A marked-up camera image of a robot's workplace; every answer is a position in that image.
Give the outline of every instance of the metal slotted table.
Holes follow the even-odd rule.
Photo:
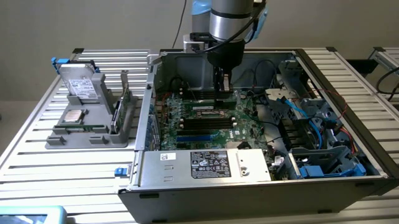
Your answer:
[[[336,91],[399,163],[399,122],[396,110],[374,94],[364,78],[336,52],[304,49]],[[79,59],[95,60],[105,73],[107,87],[121,91],[120,71],[128,70],[133,95],[141,97],[147,80],[147,50],[85,50]],[[57,77],[25,124],[0,158],[0,206],[61,205],[68,222],[77,224],[135,223],[115,194],[113,171],[132,162],[140,110],[135,118],[127,148],[44,148],[45,138],[68,104],[67,89]],[[203,223],[399,223],[399,188],[383,196],[370,196],[338,214],[224,220]]]

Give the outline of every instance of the blue latch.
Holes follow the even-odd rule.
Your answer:
[[[324,177],[320,166],[303,166],[299,168],[299,172],[303,178],[320,178]]]
[[[115,170],[115,176],[127,176],[127,168],[117,168]]]
[[[56,60],[57,60],[57,58],[56,58],[56,57],[52,57],[52,58],[51,58],[51,64],[52,64],[52,67],[55,67],[56,73],[60,74],[60,71],[57,70],[57,63],[56,63]]]
[[[69,59],[68,58],[60,58],[57,60],[57,64],[67,64],[69,62]]]

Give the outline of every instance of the motherboard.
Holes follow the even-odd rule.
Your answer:
[[[212,99],[171,94],[161,109],[161,150],[266,148],[263,127],[246,113],[248,101],[247,92],[236,92],[216,108]]]

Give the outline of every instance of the gray floor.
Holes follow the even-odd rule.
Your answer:
[[[37,101],[0,101],[0,154],[19,132]]]

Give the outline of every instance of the robotic arm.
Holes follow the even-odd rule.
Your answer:
[[[194,7],[207,7],[194,3]],[[207,49],[200,49],[199,44],[191,45],[196,53],[207,53],[208,62],[214,65],[215,96],[220,92],[231,92],[232,69],[240,65],[246,47],[246,37],[254,38],[259,23],[259,17],[266,8],[266,0],[254,3],[254,0],[212,0],[210,10],[210,33],[191,33],[191,41],[208,44]]]

